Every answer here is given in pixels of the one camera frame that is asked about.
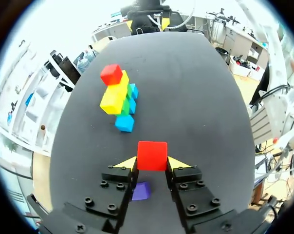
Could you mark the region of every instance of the green cube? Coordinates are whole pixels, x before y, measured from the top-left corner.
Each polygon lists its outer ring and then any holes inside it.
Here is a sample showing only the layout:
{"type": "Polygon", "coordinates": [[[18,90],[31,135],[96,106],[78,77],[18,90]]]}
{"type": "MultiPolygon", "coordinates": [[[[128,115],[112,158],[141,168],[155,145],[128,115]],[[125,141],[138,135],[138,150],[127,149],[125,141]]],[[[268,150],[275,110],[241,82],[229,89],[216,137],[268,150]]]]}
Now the green cube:
{"type": "Polygon", "coordinates": [[[121,110],[121,114],[116,115],[116,116],[127,116],[129,114],[129,100],[126,98],[123,101],[123,106],[121,110]]]}
{"type": "Polygon", "coordinates": [[[132,88],[130,84],[128,84],[128,92],[127,92],[127,98],[130,100],[132,97],[132,88]]]}

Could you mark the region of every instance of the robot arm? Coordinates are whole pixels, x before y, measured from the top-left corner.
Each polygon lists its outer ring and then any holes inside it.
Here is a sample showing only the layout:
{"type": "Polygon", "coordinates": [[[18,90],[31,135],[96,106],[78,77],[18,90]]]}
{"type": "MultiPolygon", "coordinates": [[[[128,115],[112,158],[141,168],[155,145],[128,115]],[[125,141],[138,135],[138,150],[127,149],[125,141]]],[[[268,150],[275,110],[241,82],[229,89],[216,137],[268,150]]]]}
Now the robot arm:
{"type": "Polygon", "coordinates": [[[237,0],[249,21],[253,24],[257,38],[268,41],[270,79],[267,92],[260,91],[263,107],[250,116],[255,145],[271,138],[278,138],[276,147],[294,150],[294,88],[287,85],[287,76],[277,29],[271,25],[260,25],[248,7],[250,1],[237,0]]]}
{"type": "MultiPolygon", "coordinates": [[[[134,157],[103,169],[102,180],[95,181],[99,186],[94,193],[81,198],[83,208],[66,202],[62,210],[54,209],[46,214],[35,197],[28,196],[27,200],[42,219],[40,233],[119,233],[136,187],[139,174],[136,165],[134,157]]],[[[175,202],[186,234],[218,234],[231,230],[235,233],[262,234],[270,227],[265,217],[276,205],[277,199],[273,196],[259,211],[246,209],[238,214],[236,210],[231,210],[223,214],[220,199],[214,197],[205,185],[197,166],[168,157],[164,176],[171,191],[167,199],[175,202]]]]}

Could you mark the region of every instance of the desk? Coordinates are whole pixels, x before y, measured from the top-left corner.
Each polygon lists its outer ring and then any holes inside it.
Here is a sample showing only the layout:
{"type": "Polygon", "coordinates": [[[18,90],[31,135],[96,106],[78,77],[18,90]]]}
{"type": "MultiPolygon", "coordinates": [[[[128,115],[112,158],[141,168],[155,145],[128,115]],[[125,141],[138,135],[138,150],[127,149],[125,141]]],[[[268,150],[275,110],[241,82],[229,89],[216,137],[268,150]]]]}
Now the desk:
{"type": "Polygon", "coordinates": [[[260,42],[255,40],[247,33],[234,27],[226,26],[226,36],[223,49],[227,50],[232,56],[240,56],[244,60],[255,63],[265,69],[268,63],[268,51],[260,42]],[[257,58],[248,56],[250,49],[258,53],[257,58]]]}
{"type": "MultiPolygon", "coordinates": [[[[163,32],[110,43],[83,73],[61,117],[51,156],[53,208],[84,209],[96,195],[101,171],[137,153],[140,140],[165,141],[168,154],[196,164],[220,209],[248,208],[254,184],[255,147],[240,90],[226,63],[202,35],[163,32]],[[99,103],[102,69],[117,63],[137,84],[135,126],[121,133],[99,103]]],[[[151,197],[130,202],[120,234],[181,234],[184,230],[164,172],[140,171],[151,197]]]]}

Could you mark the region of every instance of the purple cube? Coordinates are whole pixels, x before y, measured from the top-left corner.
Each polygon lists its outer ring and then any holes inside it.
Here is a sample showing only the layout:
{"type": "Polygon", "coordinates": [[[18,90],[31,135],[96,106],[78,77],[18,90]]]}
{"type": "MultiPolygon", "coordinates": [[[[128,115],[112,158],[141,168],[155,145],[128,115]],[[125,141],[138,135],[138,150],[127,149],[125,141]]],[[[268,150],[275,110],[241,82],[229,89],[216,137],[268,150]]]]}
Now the purple cube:
{"type": "Polygon", "coordinates": [[[151,191],[148,182],[137,183],[134,189],[132,201],[145,200],[150,197],[151,191]]]}

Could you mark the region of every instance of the yellow cube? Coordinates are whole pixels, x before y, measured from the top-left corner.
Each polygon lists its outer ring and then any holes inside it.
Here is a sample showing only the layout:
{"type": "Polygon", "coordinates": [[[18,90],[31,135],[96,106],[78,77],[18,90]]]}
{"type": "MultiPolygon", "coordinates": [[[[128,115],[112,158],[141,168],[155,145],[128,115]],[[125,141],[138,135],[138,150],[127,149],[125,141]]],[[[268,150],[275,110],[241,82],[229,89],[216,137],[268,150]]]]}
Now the yellow cube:
{"type": "Polygon", "coordinates": [[[128,92],[129,77],[126,71],[122,71],[122,73],[123,75],[121,77],[120,83],[108,85],[107,90],[112,93],[118,93],[122,100],[125,100],[128,92]]]}
{"type": "Polygon", "coordinates": [[[121,114],[123,99],[118,93],[107,88],[99,106],[108,115],[119,115],[121,114]]]}

